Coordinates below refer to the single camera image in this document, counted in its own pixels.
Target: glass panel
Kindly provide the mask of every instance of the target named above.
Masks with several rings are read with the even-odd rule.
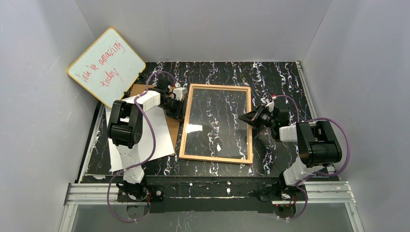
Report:
[[[113,205],[122,218],[127,218],[126,206]],[[303,204],[297,204],[301,210]],[[139,217],[143,207],[129,209],[128,214]],[[167,212],[149,214],[138,223],[124,223],[113,217],[106,205],[79,205],[74,232],[153,232],[153,231],[300,231],[300,232],[352,232],[344,203],[309,204],[302,216],[287,223],[274,218],[274,214],[250,211],[229,212]]]
[[[248,158],[247,92],[194,88],[186,125],[185,155]]]

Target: wire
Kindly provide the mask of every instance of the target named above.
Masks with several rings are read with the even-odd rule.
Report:
[[[296,204],[296,201],[297,201],[297,196],[295,195],[295,201],[293,202],[293,204],[289,204],[289,206],[294,206]]]
[[[293,104],[295,105],[296,112],[297,112],[297,122],[300,122],[299,108],[297,108],[296,102],[295,102],[295,100],[294,100],[292,97],[290,97],[290,96],[288,96],[288,95],[272,95],[272,97],[285,97],[285,98],[289,98],[289,99],[293,102]]]

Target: white wall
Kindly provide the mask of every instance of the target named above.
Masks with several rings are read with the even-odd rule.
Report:
[[[0,231],[55,232],[97,103],[66,69],[95,37],[74,1],[0,9]]]
[[[350,136],[365,231],[409,231],[410,2],[335,0],[302,62],[320,116]]]
[[[77,0],[145,61],[302,60],[332,0]]]

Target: purple cable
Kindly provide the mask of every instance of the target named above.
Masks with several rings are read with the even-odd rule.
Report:
[[[300,122],[300,116],[299,116],[299,108],[297,108],[296,102],[294,101],[294,99],[288,95],[274,95],[275,97],[285,97],[285,98],[289,98],[293,104],[295,105],[296,108],[296,112],[297,112],[297,122]]]
[[[136,221],[139,221],[139,220],[143,219],[146,215],[148,215],[148,214],[146,214],[146,215],[140,217],[139,219],[134,219],[134,220],[125,220],[125,219],[122,219],[122,218],[120,218],[118,215],[116,215],[116,214],[114,213],[113,208],[112,208],[111,205],[110,205],[110,198],[109,198],[109,196],[110,196],[110,188],[111,188],[111,185],[112,185],[113,180],[115,179],[115,177],[117,177],[117,176],[123,174],[123,173],[125,172],[125,170],[128,170],[128,169],[135,168],[135,167],[137,167],[137,166],[143,165],[144,163],[148,162],[149,159],[151,159],[152,156],[153,156],[154,153],[155,153],[156,141],[155,141],[154,129],[152,128],[152,125],[151,125],[151,122],[150,122],[149,119],[148,119],[148,116],[145,114],[145,112],[143,111],[143,109],[141,108],[141,106],[137,103],[137,99],[138,99],[139,97],[141,97],[141,96],[144,96],[145,94],[146,94],[146,92],[142,93],[142,94],[139,95],[139,96],[136,96],[136,97],[134,98],[134,103],[137,105],[138,109],[141,111],[141,113],[142,113],[142,115],[144,116],[146,122],[148,123],[149,129],[151,130],[152,140],[153,140],[153,148],[152,148],[151,155],[149,155],[149,157],[148,157],[146,160],[144,160],[144,161],[142,161],[142,162],[140,162],[140,163],[138,163],[138,164],[131,165],[130,167],[127,167],[127,168],[125,168],[125,169],[119,171],[118,173],[116,173],[116,174],[111,178],[110,183],[108,184],[108,191],[107,191],[107,205],[108,205],[108,208],[110,209],[111,213],[113,214],[113,216],[114,216],[116,219],[118,219],[118,220],[120,220],[120,221],[123,221],[123,222],[136,222]]]
[[[148,80],[146,81],[145,91],[148,91],[148,84],[149,84],[149,81],[151,80],[151,78],[152,78],[154,75],[158,74],[158,73],[164,73],[164,74],[167,74],[168,76],[172,77],[172,79],[174,80],[174,83],[176,84],[176,79],[175,79],[174,76],[172,76],[172,74],[170,74],[169,72],[166,72],[166,71],[158,71],[158,72],[154,72],[153,74],[151,74],[151,75],[148,77]]]

